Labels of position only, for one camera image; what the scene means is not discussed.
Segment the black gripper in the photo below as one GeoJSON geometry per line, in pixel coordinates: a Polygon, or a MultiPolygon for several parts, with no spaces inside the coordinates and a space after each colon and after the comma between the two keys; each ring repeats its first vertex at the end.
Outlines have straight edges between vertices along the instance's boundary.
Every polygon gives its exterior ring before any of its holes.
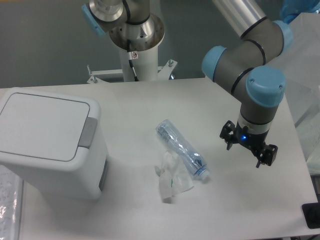
{"type": "Polygon", "coordinates": [[[260,165],[271,166],[277,156],[278,147],[273,144],[266,145],[268,133],[269,130],[260,134],[249,133],[238,123],[235,125],[228,120],[222,127],[219,137],[227,144],[227,150],[230,150],[233,144],[240,144],[253,153],[258,153],[256,168],[259,168],[260,165]]]}

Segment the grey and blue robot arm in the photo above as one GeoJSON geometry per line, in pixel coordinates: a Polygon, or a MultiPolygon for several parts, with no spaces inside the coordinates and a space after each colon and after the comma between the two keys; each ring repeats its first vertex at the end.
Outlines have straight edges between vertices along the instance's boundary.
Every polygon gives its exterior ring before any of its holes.
{"type": "MultiPolygon", "coordinates": [[[[230,148],[240,144],[270,166],[278,148],[265,142],[286,88],[284,74],[268,66],[293,42],[290,26],[271,21],[253,0],[216,0],[222,13],[241,39],[233,49],[215,46],[204,56],[202,72],[240,103],[236,123],[228,121],[220,137],[230,148]]],[[[82,13],[97,35],[109,34],[121,56],[126,82],[156,81],[158,46],[165,29],[150,11],[148,0],[90,0],[82,13]]]]}

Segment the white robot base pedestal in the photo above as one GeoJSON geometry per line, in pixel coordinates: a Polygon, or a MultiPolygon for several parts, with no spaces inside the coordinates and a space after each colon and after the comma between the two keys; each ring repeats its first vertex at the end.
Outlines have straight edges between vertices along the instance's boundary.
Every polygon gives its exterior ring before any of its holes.
{"type": "Polygon", "coordinates": [[[173,80],[178,62],[169,59],[159,66],[158,49],[165,36],[165,27],[161,19],[151,13],[142,24],[123,23],[109,31],[113,44],[117,47],[121,69],[90,70],[87,66],[89,84],[103,80],[114,82],[122,77],[124,82],[173,80]]]}

